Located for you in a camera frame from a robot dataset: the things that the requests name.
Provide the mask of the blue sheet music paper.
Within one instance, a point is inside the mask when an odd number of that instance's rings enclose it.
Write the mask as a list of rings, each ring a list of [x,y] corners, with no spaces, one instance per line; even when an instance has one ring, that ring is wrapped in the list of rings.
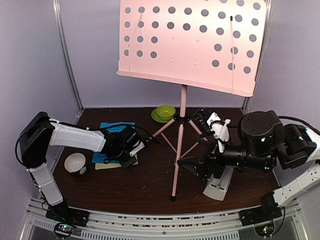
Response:
[[[122,131],[125,128],[125,126],[123,124],[129,124],[132,126],[136,125],[135,122],[114,122],[114,123],[101,122],[100,128],[110,127],[107,129],[110,133],[119,133],[120,131]],[[100,152],[95,152],[93,154],[91,162],[96,165],[97,164],[104,164],[104,163],[107,163],[107,165],[119,164],[119,162],[117,160],[110,160],[107,158],[107,156],[105,154],[102,154]]]

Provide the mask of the pink music stand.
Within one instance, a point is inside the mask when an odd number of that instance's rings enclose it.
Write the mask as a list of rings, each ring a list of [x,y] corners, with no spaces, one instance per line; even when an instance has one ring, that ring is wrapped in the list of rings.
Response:
[[[265,0],[123,0],[120,76],[254,95],[267,17]]]

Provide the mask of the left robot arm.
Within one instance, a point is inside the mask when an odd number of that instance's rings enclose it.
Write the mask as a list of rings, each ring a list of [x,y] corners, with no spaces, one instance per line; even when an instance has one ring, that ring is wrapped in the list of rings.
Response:
[[[121,131],[111,132],[111,127],[80,127],[49,117],[47,112],[38,112],[20,133],[15,144],[15,156],[23,165],[39,191],[44,196],[52,213],[61,222],[72,218],[65,197],[56,183],[47,164],[51,147],[83,149],[105,155],[106,161],[117,161],[126,169],[137,159],[136,154],[145,146],[136,125],[122,123]]]

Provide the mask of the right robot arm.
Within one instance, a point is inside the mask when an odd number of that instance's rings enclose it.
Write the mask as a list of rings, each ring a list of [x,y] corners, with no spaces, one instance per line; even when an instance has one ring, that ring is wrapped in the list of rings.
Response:
[[[203,108],[194,115],[204,136],[213,136],[214,144],[206,155],[186,157],[177,164],[201,180],[222,177],[227,167],[271,171],[277,163],[283,170],[314,161],[320,168],[320,132],[302,119],[278,116],[273,110],[245,114],[232,126]],[[237,130],[240,143],[230,140],[229,130]]]

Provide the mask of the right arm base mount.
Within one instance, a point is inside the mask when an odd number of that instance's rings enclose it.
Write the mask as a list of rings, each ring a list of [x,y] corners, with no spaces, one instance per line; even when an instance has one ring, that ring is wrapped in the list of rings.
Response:
[[[239,212],[242,226],[253,225],[255,233],[261,238],[269,238],[276,233],[274,220],[282,216],[282,209],[279,207],[264,209],[262,206],[259,206]]]

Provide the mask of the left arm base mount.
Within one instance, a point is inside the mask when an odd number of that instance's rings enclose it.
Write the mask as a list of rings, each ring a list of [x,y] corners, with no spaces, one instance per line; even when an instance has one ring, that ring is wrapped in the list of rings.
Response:
[[[80,232],[80,227],[86,227],[89,220],[90,213],[85,210],[75,208],[69,209],[69,216],[58,216],[52,210],[46,211],[45,217],[56,221],[53,227],[53,233],[59,239],[66,239],[75,233]]]

